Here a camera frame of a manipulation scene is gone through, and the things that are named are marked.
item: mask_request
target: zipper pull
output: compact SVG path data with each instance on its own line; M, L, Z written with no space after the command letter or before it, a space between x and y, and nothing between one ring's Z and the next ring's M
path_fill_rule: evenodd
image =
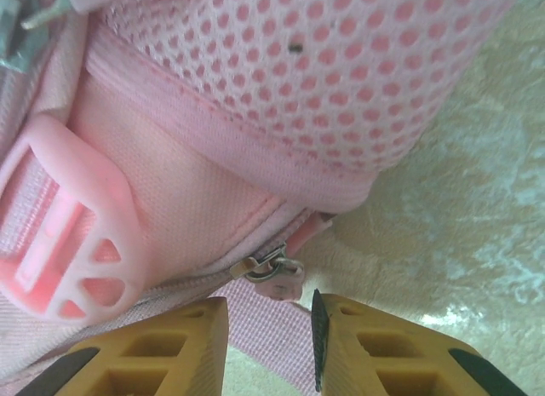
M53 5L23 20L21 25L25 30L32 30L44 26L70 11L87 14L110 1L112 0L55 0Z
M255 284L255 292L275 301L299 301L303 294L305 267L299 261L277 259L273 267L278 271L272 278Z
M38 0L0 0L0 66L28 72L49 40L47 28L26 32L20 20L40 9Z
M305 267L287 258L287 244L283 243L260 260L248 257L231 268L234 278L245 277L255 285L255 292L275 301L301 299Z

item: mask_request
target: pink strap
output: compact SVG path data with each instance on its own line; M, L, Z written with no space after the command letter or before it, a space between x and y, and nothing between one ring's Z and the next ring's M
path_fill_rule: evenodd
M273 301L251 283L233 281L217 290L229 306L229 343L284 378L303 396L316 395L310 314L302 307Z
M34 68L30 74L0 68L0 163L20 129L40 72L40 68Z

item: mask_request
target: buckle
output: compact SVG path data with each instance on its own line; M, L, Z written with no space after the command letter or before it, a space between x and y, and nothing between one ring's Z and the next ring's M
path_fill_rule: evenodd
M138 301L148 270L129 183L61 122L40 115L5 159L1 193L28 152L59 187L26 252L0 257L0 292L52 322L89 326L117 317ZM93 219L88 230L77 229L83 215Z

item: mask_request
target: pink backpack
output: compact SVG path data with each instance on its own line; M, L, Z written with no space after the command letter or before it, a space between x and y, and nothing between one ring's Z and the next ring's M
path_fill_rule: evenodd
M291 258L515 1L0 0L0 394L215 291L231 344L314 394Z

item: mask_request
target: stitching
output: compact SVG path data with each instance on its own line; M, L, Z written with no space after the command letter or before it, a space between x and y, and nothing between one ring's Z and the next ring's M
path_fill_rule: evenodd
M269 202L272 202L275 198L277 198L276 196L269 196L265 199L263 199L259 204L256 205L256 207L254 209L252 209L241 221L240 223L234 227L234 230L227 236L223 239L223 241L221 242L221 251L223 252L223 254L221 254L221 257L222 258L223 256L225 256L233 247L236 247L237 245L240 244L241 241L243 241L245 238L247 238L248 236L243 236L241 237L240 239L236 240L236 241L232 241L231 243L229 243L237 234L238 232L243 228L243 226L250 222L251 220L254 220L257 215L263 210L263 208L265 208L267 206L267 204ZM269 220L271 218L271 216L276 213L278 211L278 209L282 207L282 202L280 202L280 204L277 205L277 207L267 216L266 219L264 219L261 224L263 224L264 222L266 222L267 220Z
M169 85L178 90L181 96L189 96L191 100L208 112L216 115L216 118L222 119L224 122L231 124L235 129L244 133L245 135L256 139L277 152L283 153L283 155L289 158L295 158L300 164L309 164L311 161L318 165L317 169L321 169L324 174L331 174L338 178L353 178L357 180L361 176L361 172L356 169L349 169L346 167L339 167L338 164L328 164L323 160L314 157L313 155L306 153L295 148L289 149L282 145L282 141L272 137L268 134L264 134L261 128L254 127L251 123L242 121L239 117L229 116L226 113L219 111L218 106L210 101L206 100L202 95L196 94L192 89L189 89L184 83L180 82L172 73L166 72L161 66L158 66L155 62L148 60L138 50L126 45L126 42L117 37L102 21L94 21L95 33L98 33L107 40L108 44L113 46L117 51L123 54L123 56L135 61L138 66L144 70L148 70L151 74L160 80L166 81Z

